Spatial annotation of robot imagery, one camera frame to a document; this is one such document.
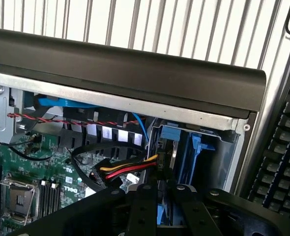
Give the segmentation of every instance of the yellow wire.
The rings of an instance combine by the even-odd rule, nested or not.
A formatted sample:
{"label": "yellow wire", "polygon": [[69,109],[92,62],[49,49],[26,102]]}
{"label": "yellow wire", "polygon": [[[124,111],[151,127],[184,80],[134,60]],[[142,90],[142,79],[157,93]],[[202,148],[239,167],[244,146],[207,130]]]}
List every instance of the yellow wire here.
{"label": "yellow wire", "polygon": [[[146,161],[152,161],[154,159],[156,159],[158,157],[158,155],[153,155],[152,157],[150,157],[149,159],[145,160],[144,162]],[[113,170],[116,170],[122,166],[126,166],[126,165],[130,165],[130,163],[127,163],[127,164],[123,164],[123,165],[119,165],[119,166],[115,166],[115,167],[111,167],[111,168],[108,168],[108,167],[100,167],[100,170],[101,171],[113,171]]]}

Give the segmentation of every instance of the blue cable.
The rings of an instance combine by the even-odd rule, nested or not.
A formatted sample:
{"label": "blue cable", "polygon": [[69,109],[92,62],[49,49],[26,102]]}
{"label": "blue cable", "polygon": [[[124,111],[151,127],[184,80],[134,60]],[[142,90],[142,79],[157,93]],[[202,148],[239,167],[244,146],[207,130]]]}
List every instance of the blue cable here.
{"label": "blue cable", "polygon": [[144,126],[144,124],[143,124],[141,118],[139,117],[138,114],[135,114],[134,112],[132,112],[132,114],[134,115],[134,117],[136,118],[136,120],[139,122],[139,124],[140,124],[140,126],[141,126],[141,128],[142,128],[142,130],[143,130],[143,132],[144,132],[145,138],[146,138],[147,142],[149,142],[149,137],[148,137],[148,135],[147,135],[147,132],[146,132],[145,126]]}

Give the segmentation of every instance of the motherboard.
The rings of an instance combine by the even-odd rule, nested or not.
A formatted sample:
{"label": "motherboard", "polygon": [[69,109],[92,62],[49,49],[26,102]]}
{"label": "motherboard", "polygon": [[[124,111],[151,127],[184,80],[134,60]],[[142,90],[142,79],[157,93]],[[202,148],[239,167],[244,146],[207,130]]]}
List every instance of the motherboard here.
{"label": "motherboard", "polygon": [[[59,147],[58,137],[47,134],[31,133],[20,142],[35,137],[39,139],[37,143],[27,143],[16,149],[33,158],[52,155],[49,160],[25,160],[9,147],[0,145],[0,181],[3,183],[0,188],[0,235],[7,235],[94,193],[71,165],[72,150]],[[85,153],[81,156],[81,169],[89,174],[104,158],[96,153]],[[124,177],[122,181],[124,190],[132,183]]]}

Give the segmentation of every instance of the twisted red and black wire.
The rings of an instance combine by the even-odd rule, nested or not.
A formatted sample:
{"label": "twisted red and black wire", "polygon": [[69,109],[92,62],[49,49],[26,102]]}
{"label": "twisted red and black wire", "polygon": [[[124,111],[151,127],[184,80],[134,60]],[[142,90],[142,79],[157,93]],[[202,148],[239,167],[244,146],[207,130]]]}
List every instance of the twisted red and black wire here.
{"label": "twisted red and black wire", "polygon": [[[64,123],[64,124],[76,124],[76,125],[88,125],[88,124],[99,124],[99,125],[105,125],[105,124],[111,124],[111,125],[118,125],[117,122],[114,121],[81,121],[81,122],[76,122],[76,121],[68,121],[68,120],[62,120],[62,119],[46,119],[46,118],[42,118],[42,117],[33,117],[33,116],[29,116],[27,114],[20,114],[20,113],[8,113],[7,114],[8,117],[10,118],[27,118],[27,119],[31,119],[31,120],[37,120],[39,121],[39,123]],[[127,121],[124,122],[123,124],[127,125],[127,124],[138,124],[139,122],[137,120],[131,120],[131,121]]]}

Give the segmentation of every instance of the green circuit board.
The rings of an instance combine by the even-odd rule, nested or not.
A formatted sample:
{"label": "green circuit board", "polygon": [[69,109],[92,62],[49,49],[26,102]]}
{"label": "green circuit board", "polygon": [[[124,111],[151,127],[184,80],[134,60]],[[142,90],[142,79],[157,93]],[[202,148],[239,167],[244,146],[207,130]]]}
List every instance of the green circuit board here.
{"label": "green circuit board", "polygon": [[[31,136],[23,137],[20,142],[30,140]],[[34,144],[38,151],[36,153],[29,153],[28,156],[34,158],[44,158],[54,154],[48,161],[29,161],[21,158],[13,153],[8,147],[0,146],[0,166],[2,166],[2,177],[10,177],[12,179],[38,184],[42,179],[53,181],[61,184],[60,192],[60,208],[66,207],[78,200],[91,194],[91,190],[82,183],[78,174],[70,164],[70,153],[65,148],[58,147],[57,136],[42,135],[41,142]],[[26,150],[26,145],[17,146],[16,149],[20,152]],[[93,165],[103,159],[102,156],[87,153],[82,156],[81,169],[89,174]],[[121,188],[125,189],[130,182],[123,179]],[[3,193],[3,202],[9,201],[9,194]],[[36,204],[32,204],[31,211],[35,212]],[[10,233],[14,229],[20,228],[21,225],[16,224],[11,219],[3,219],[1,227],[4,234]]]}

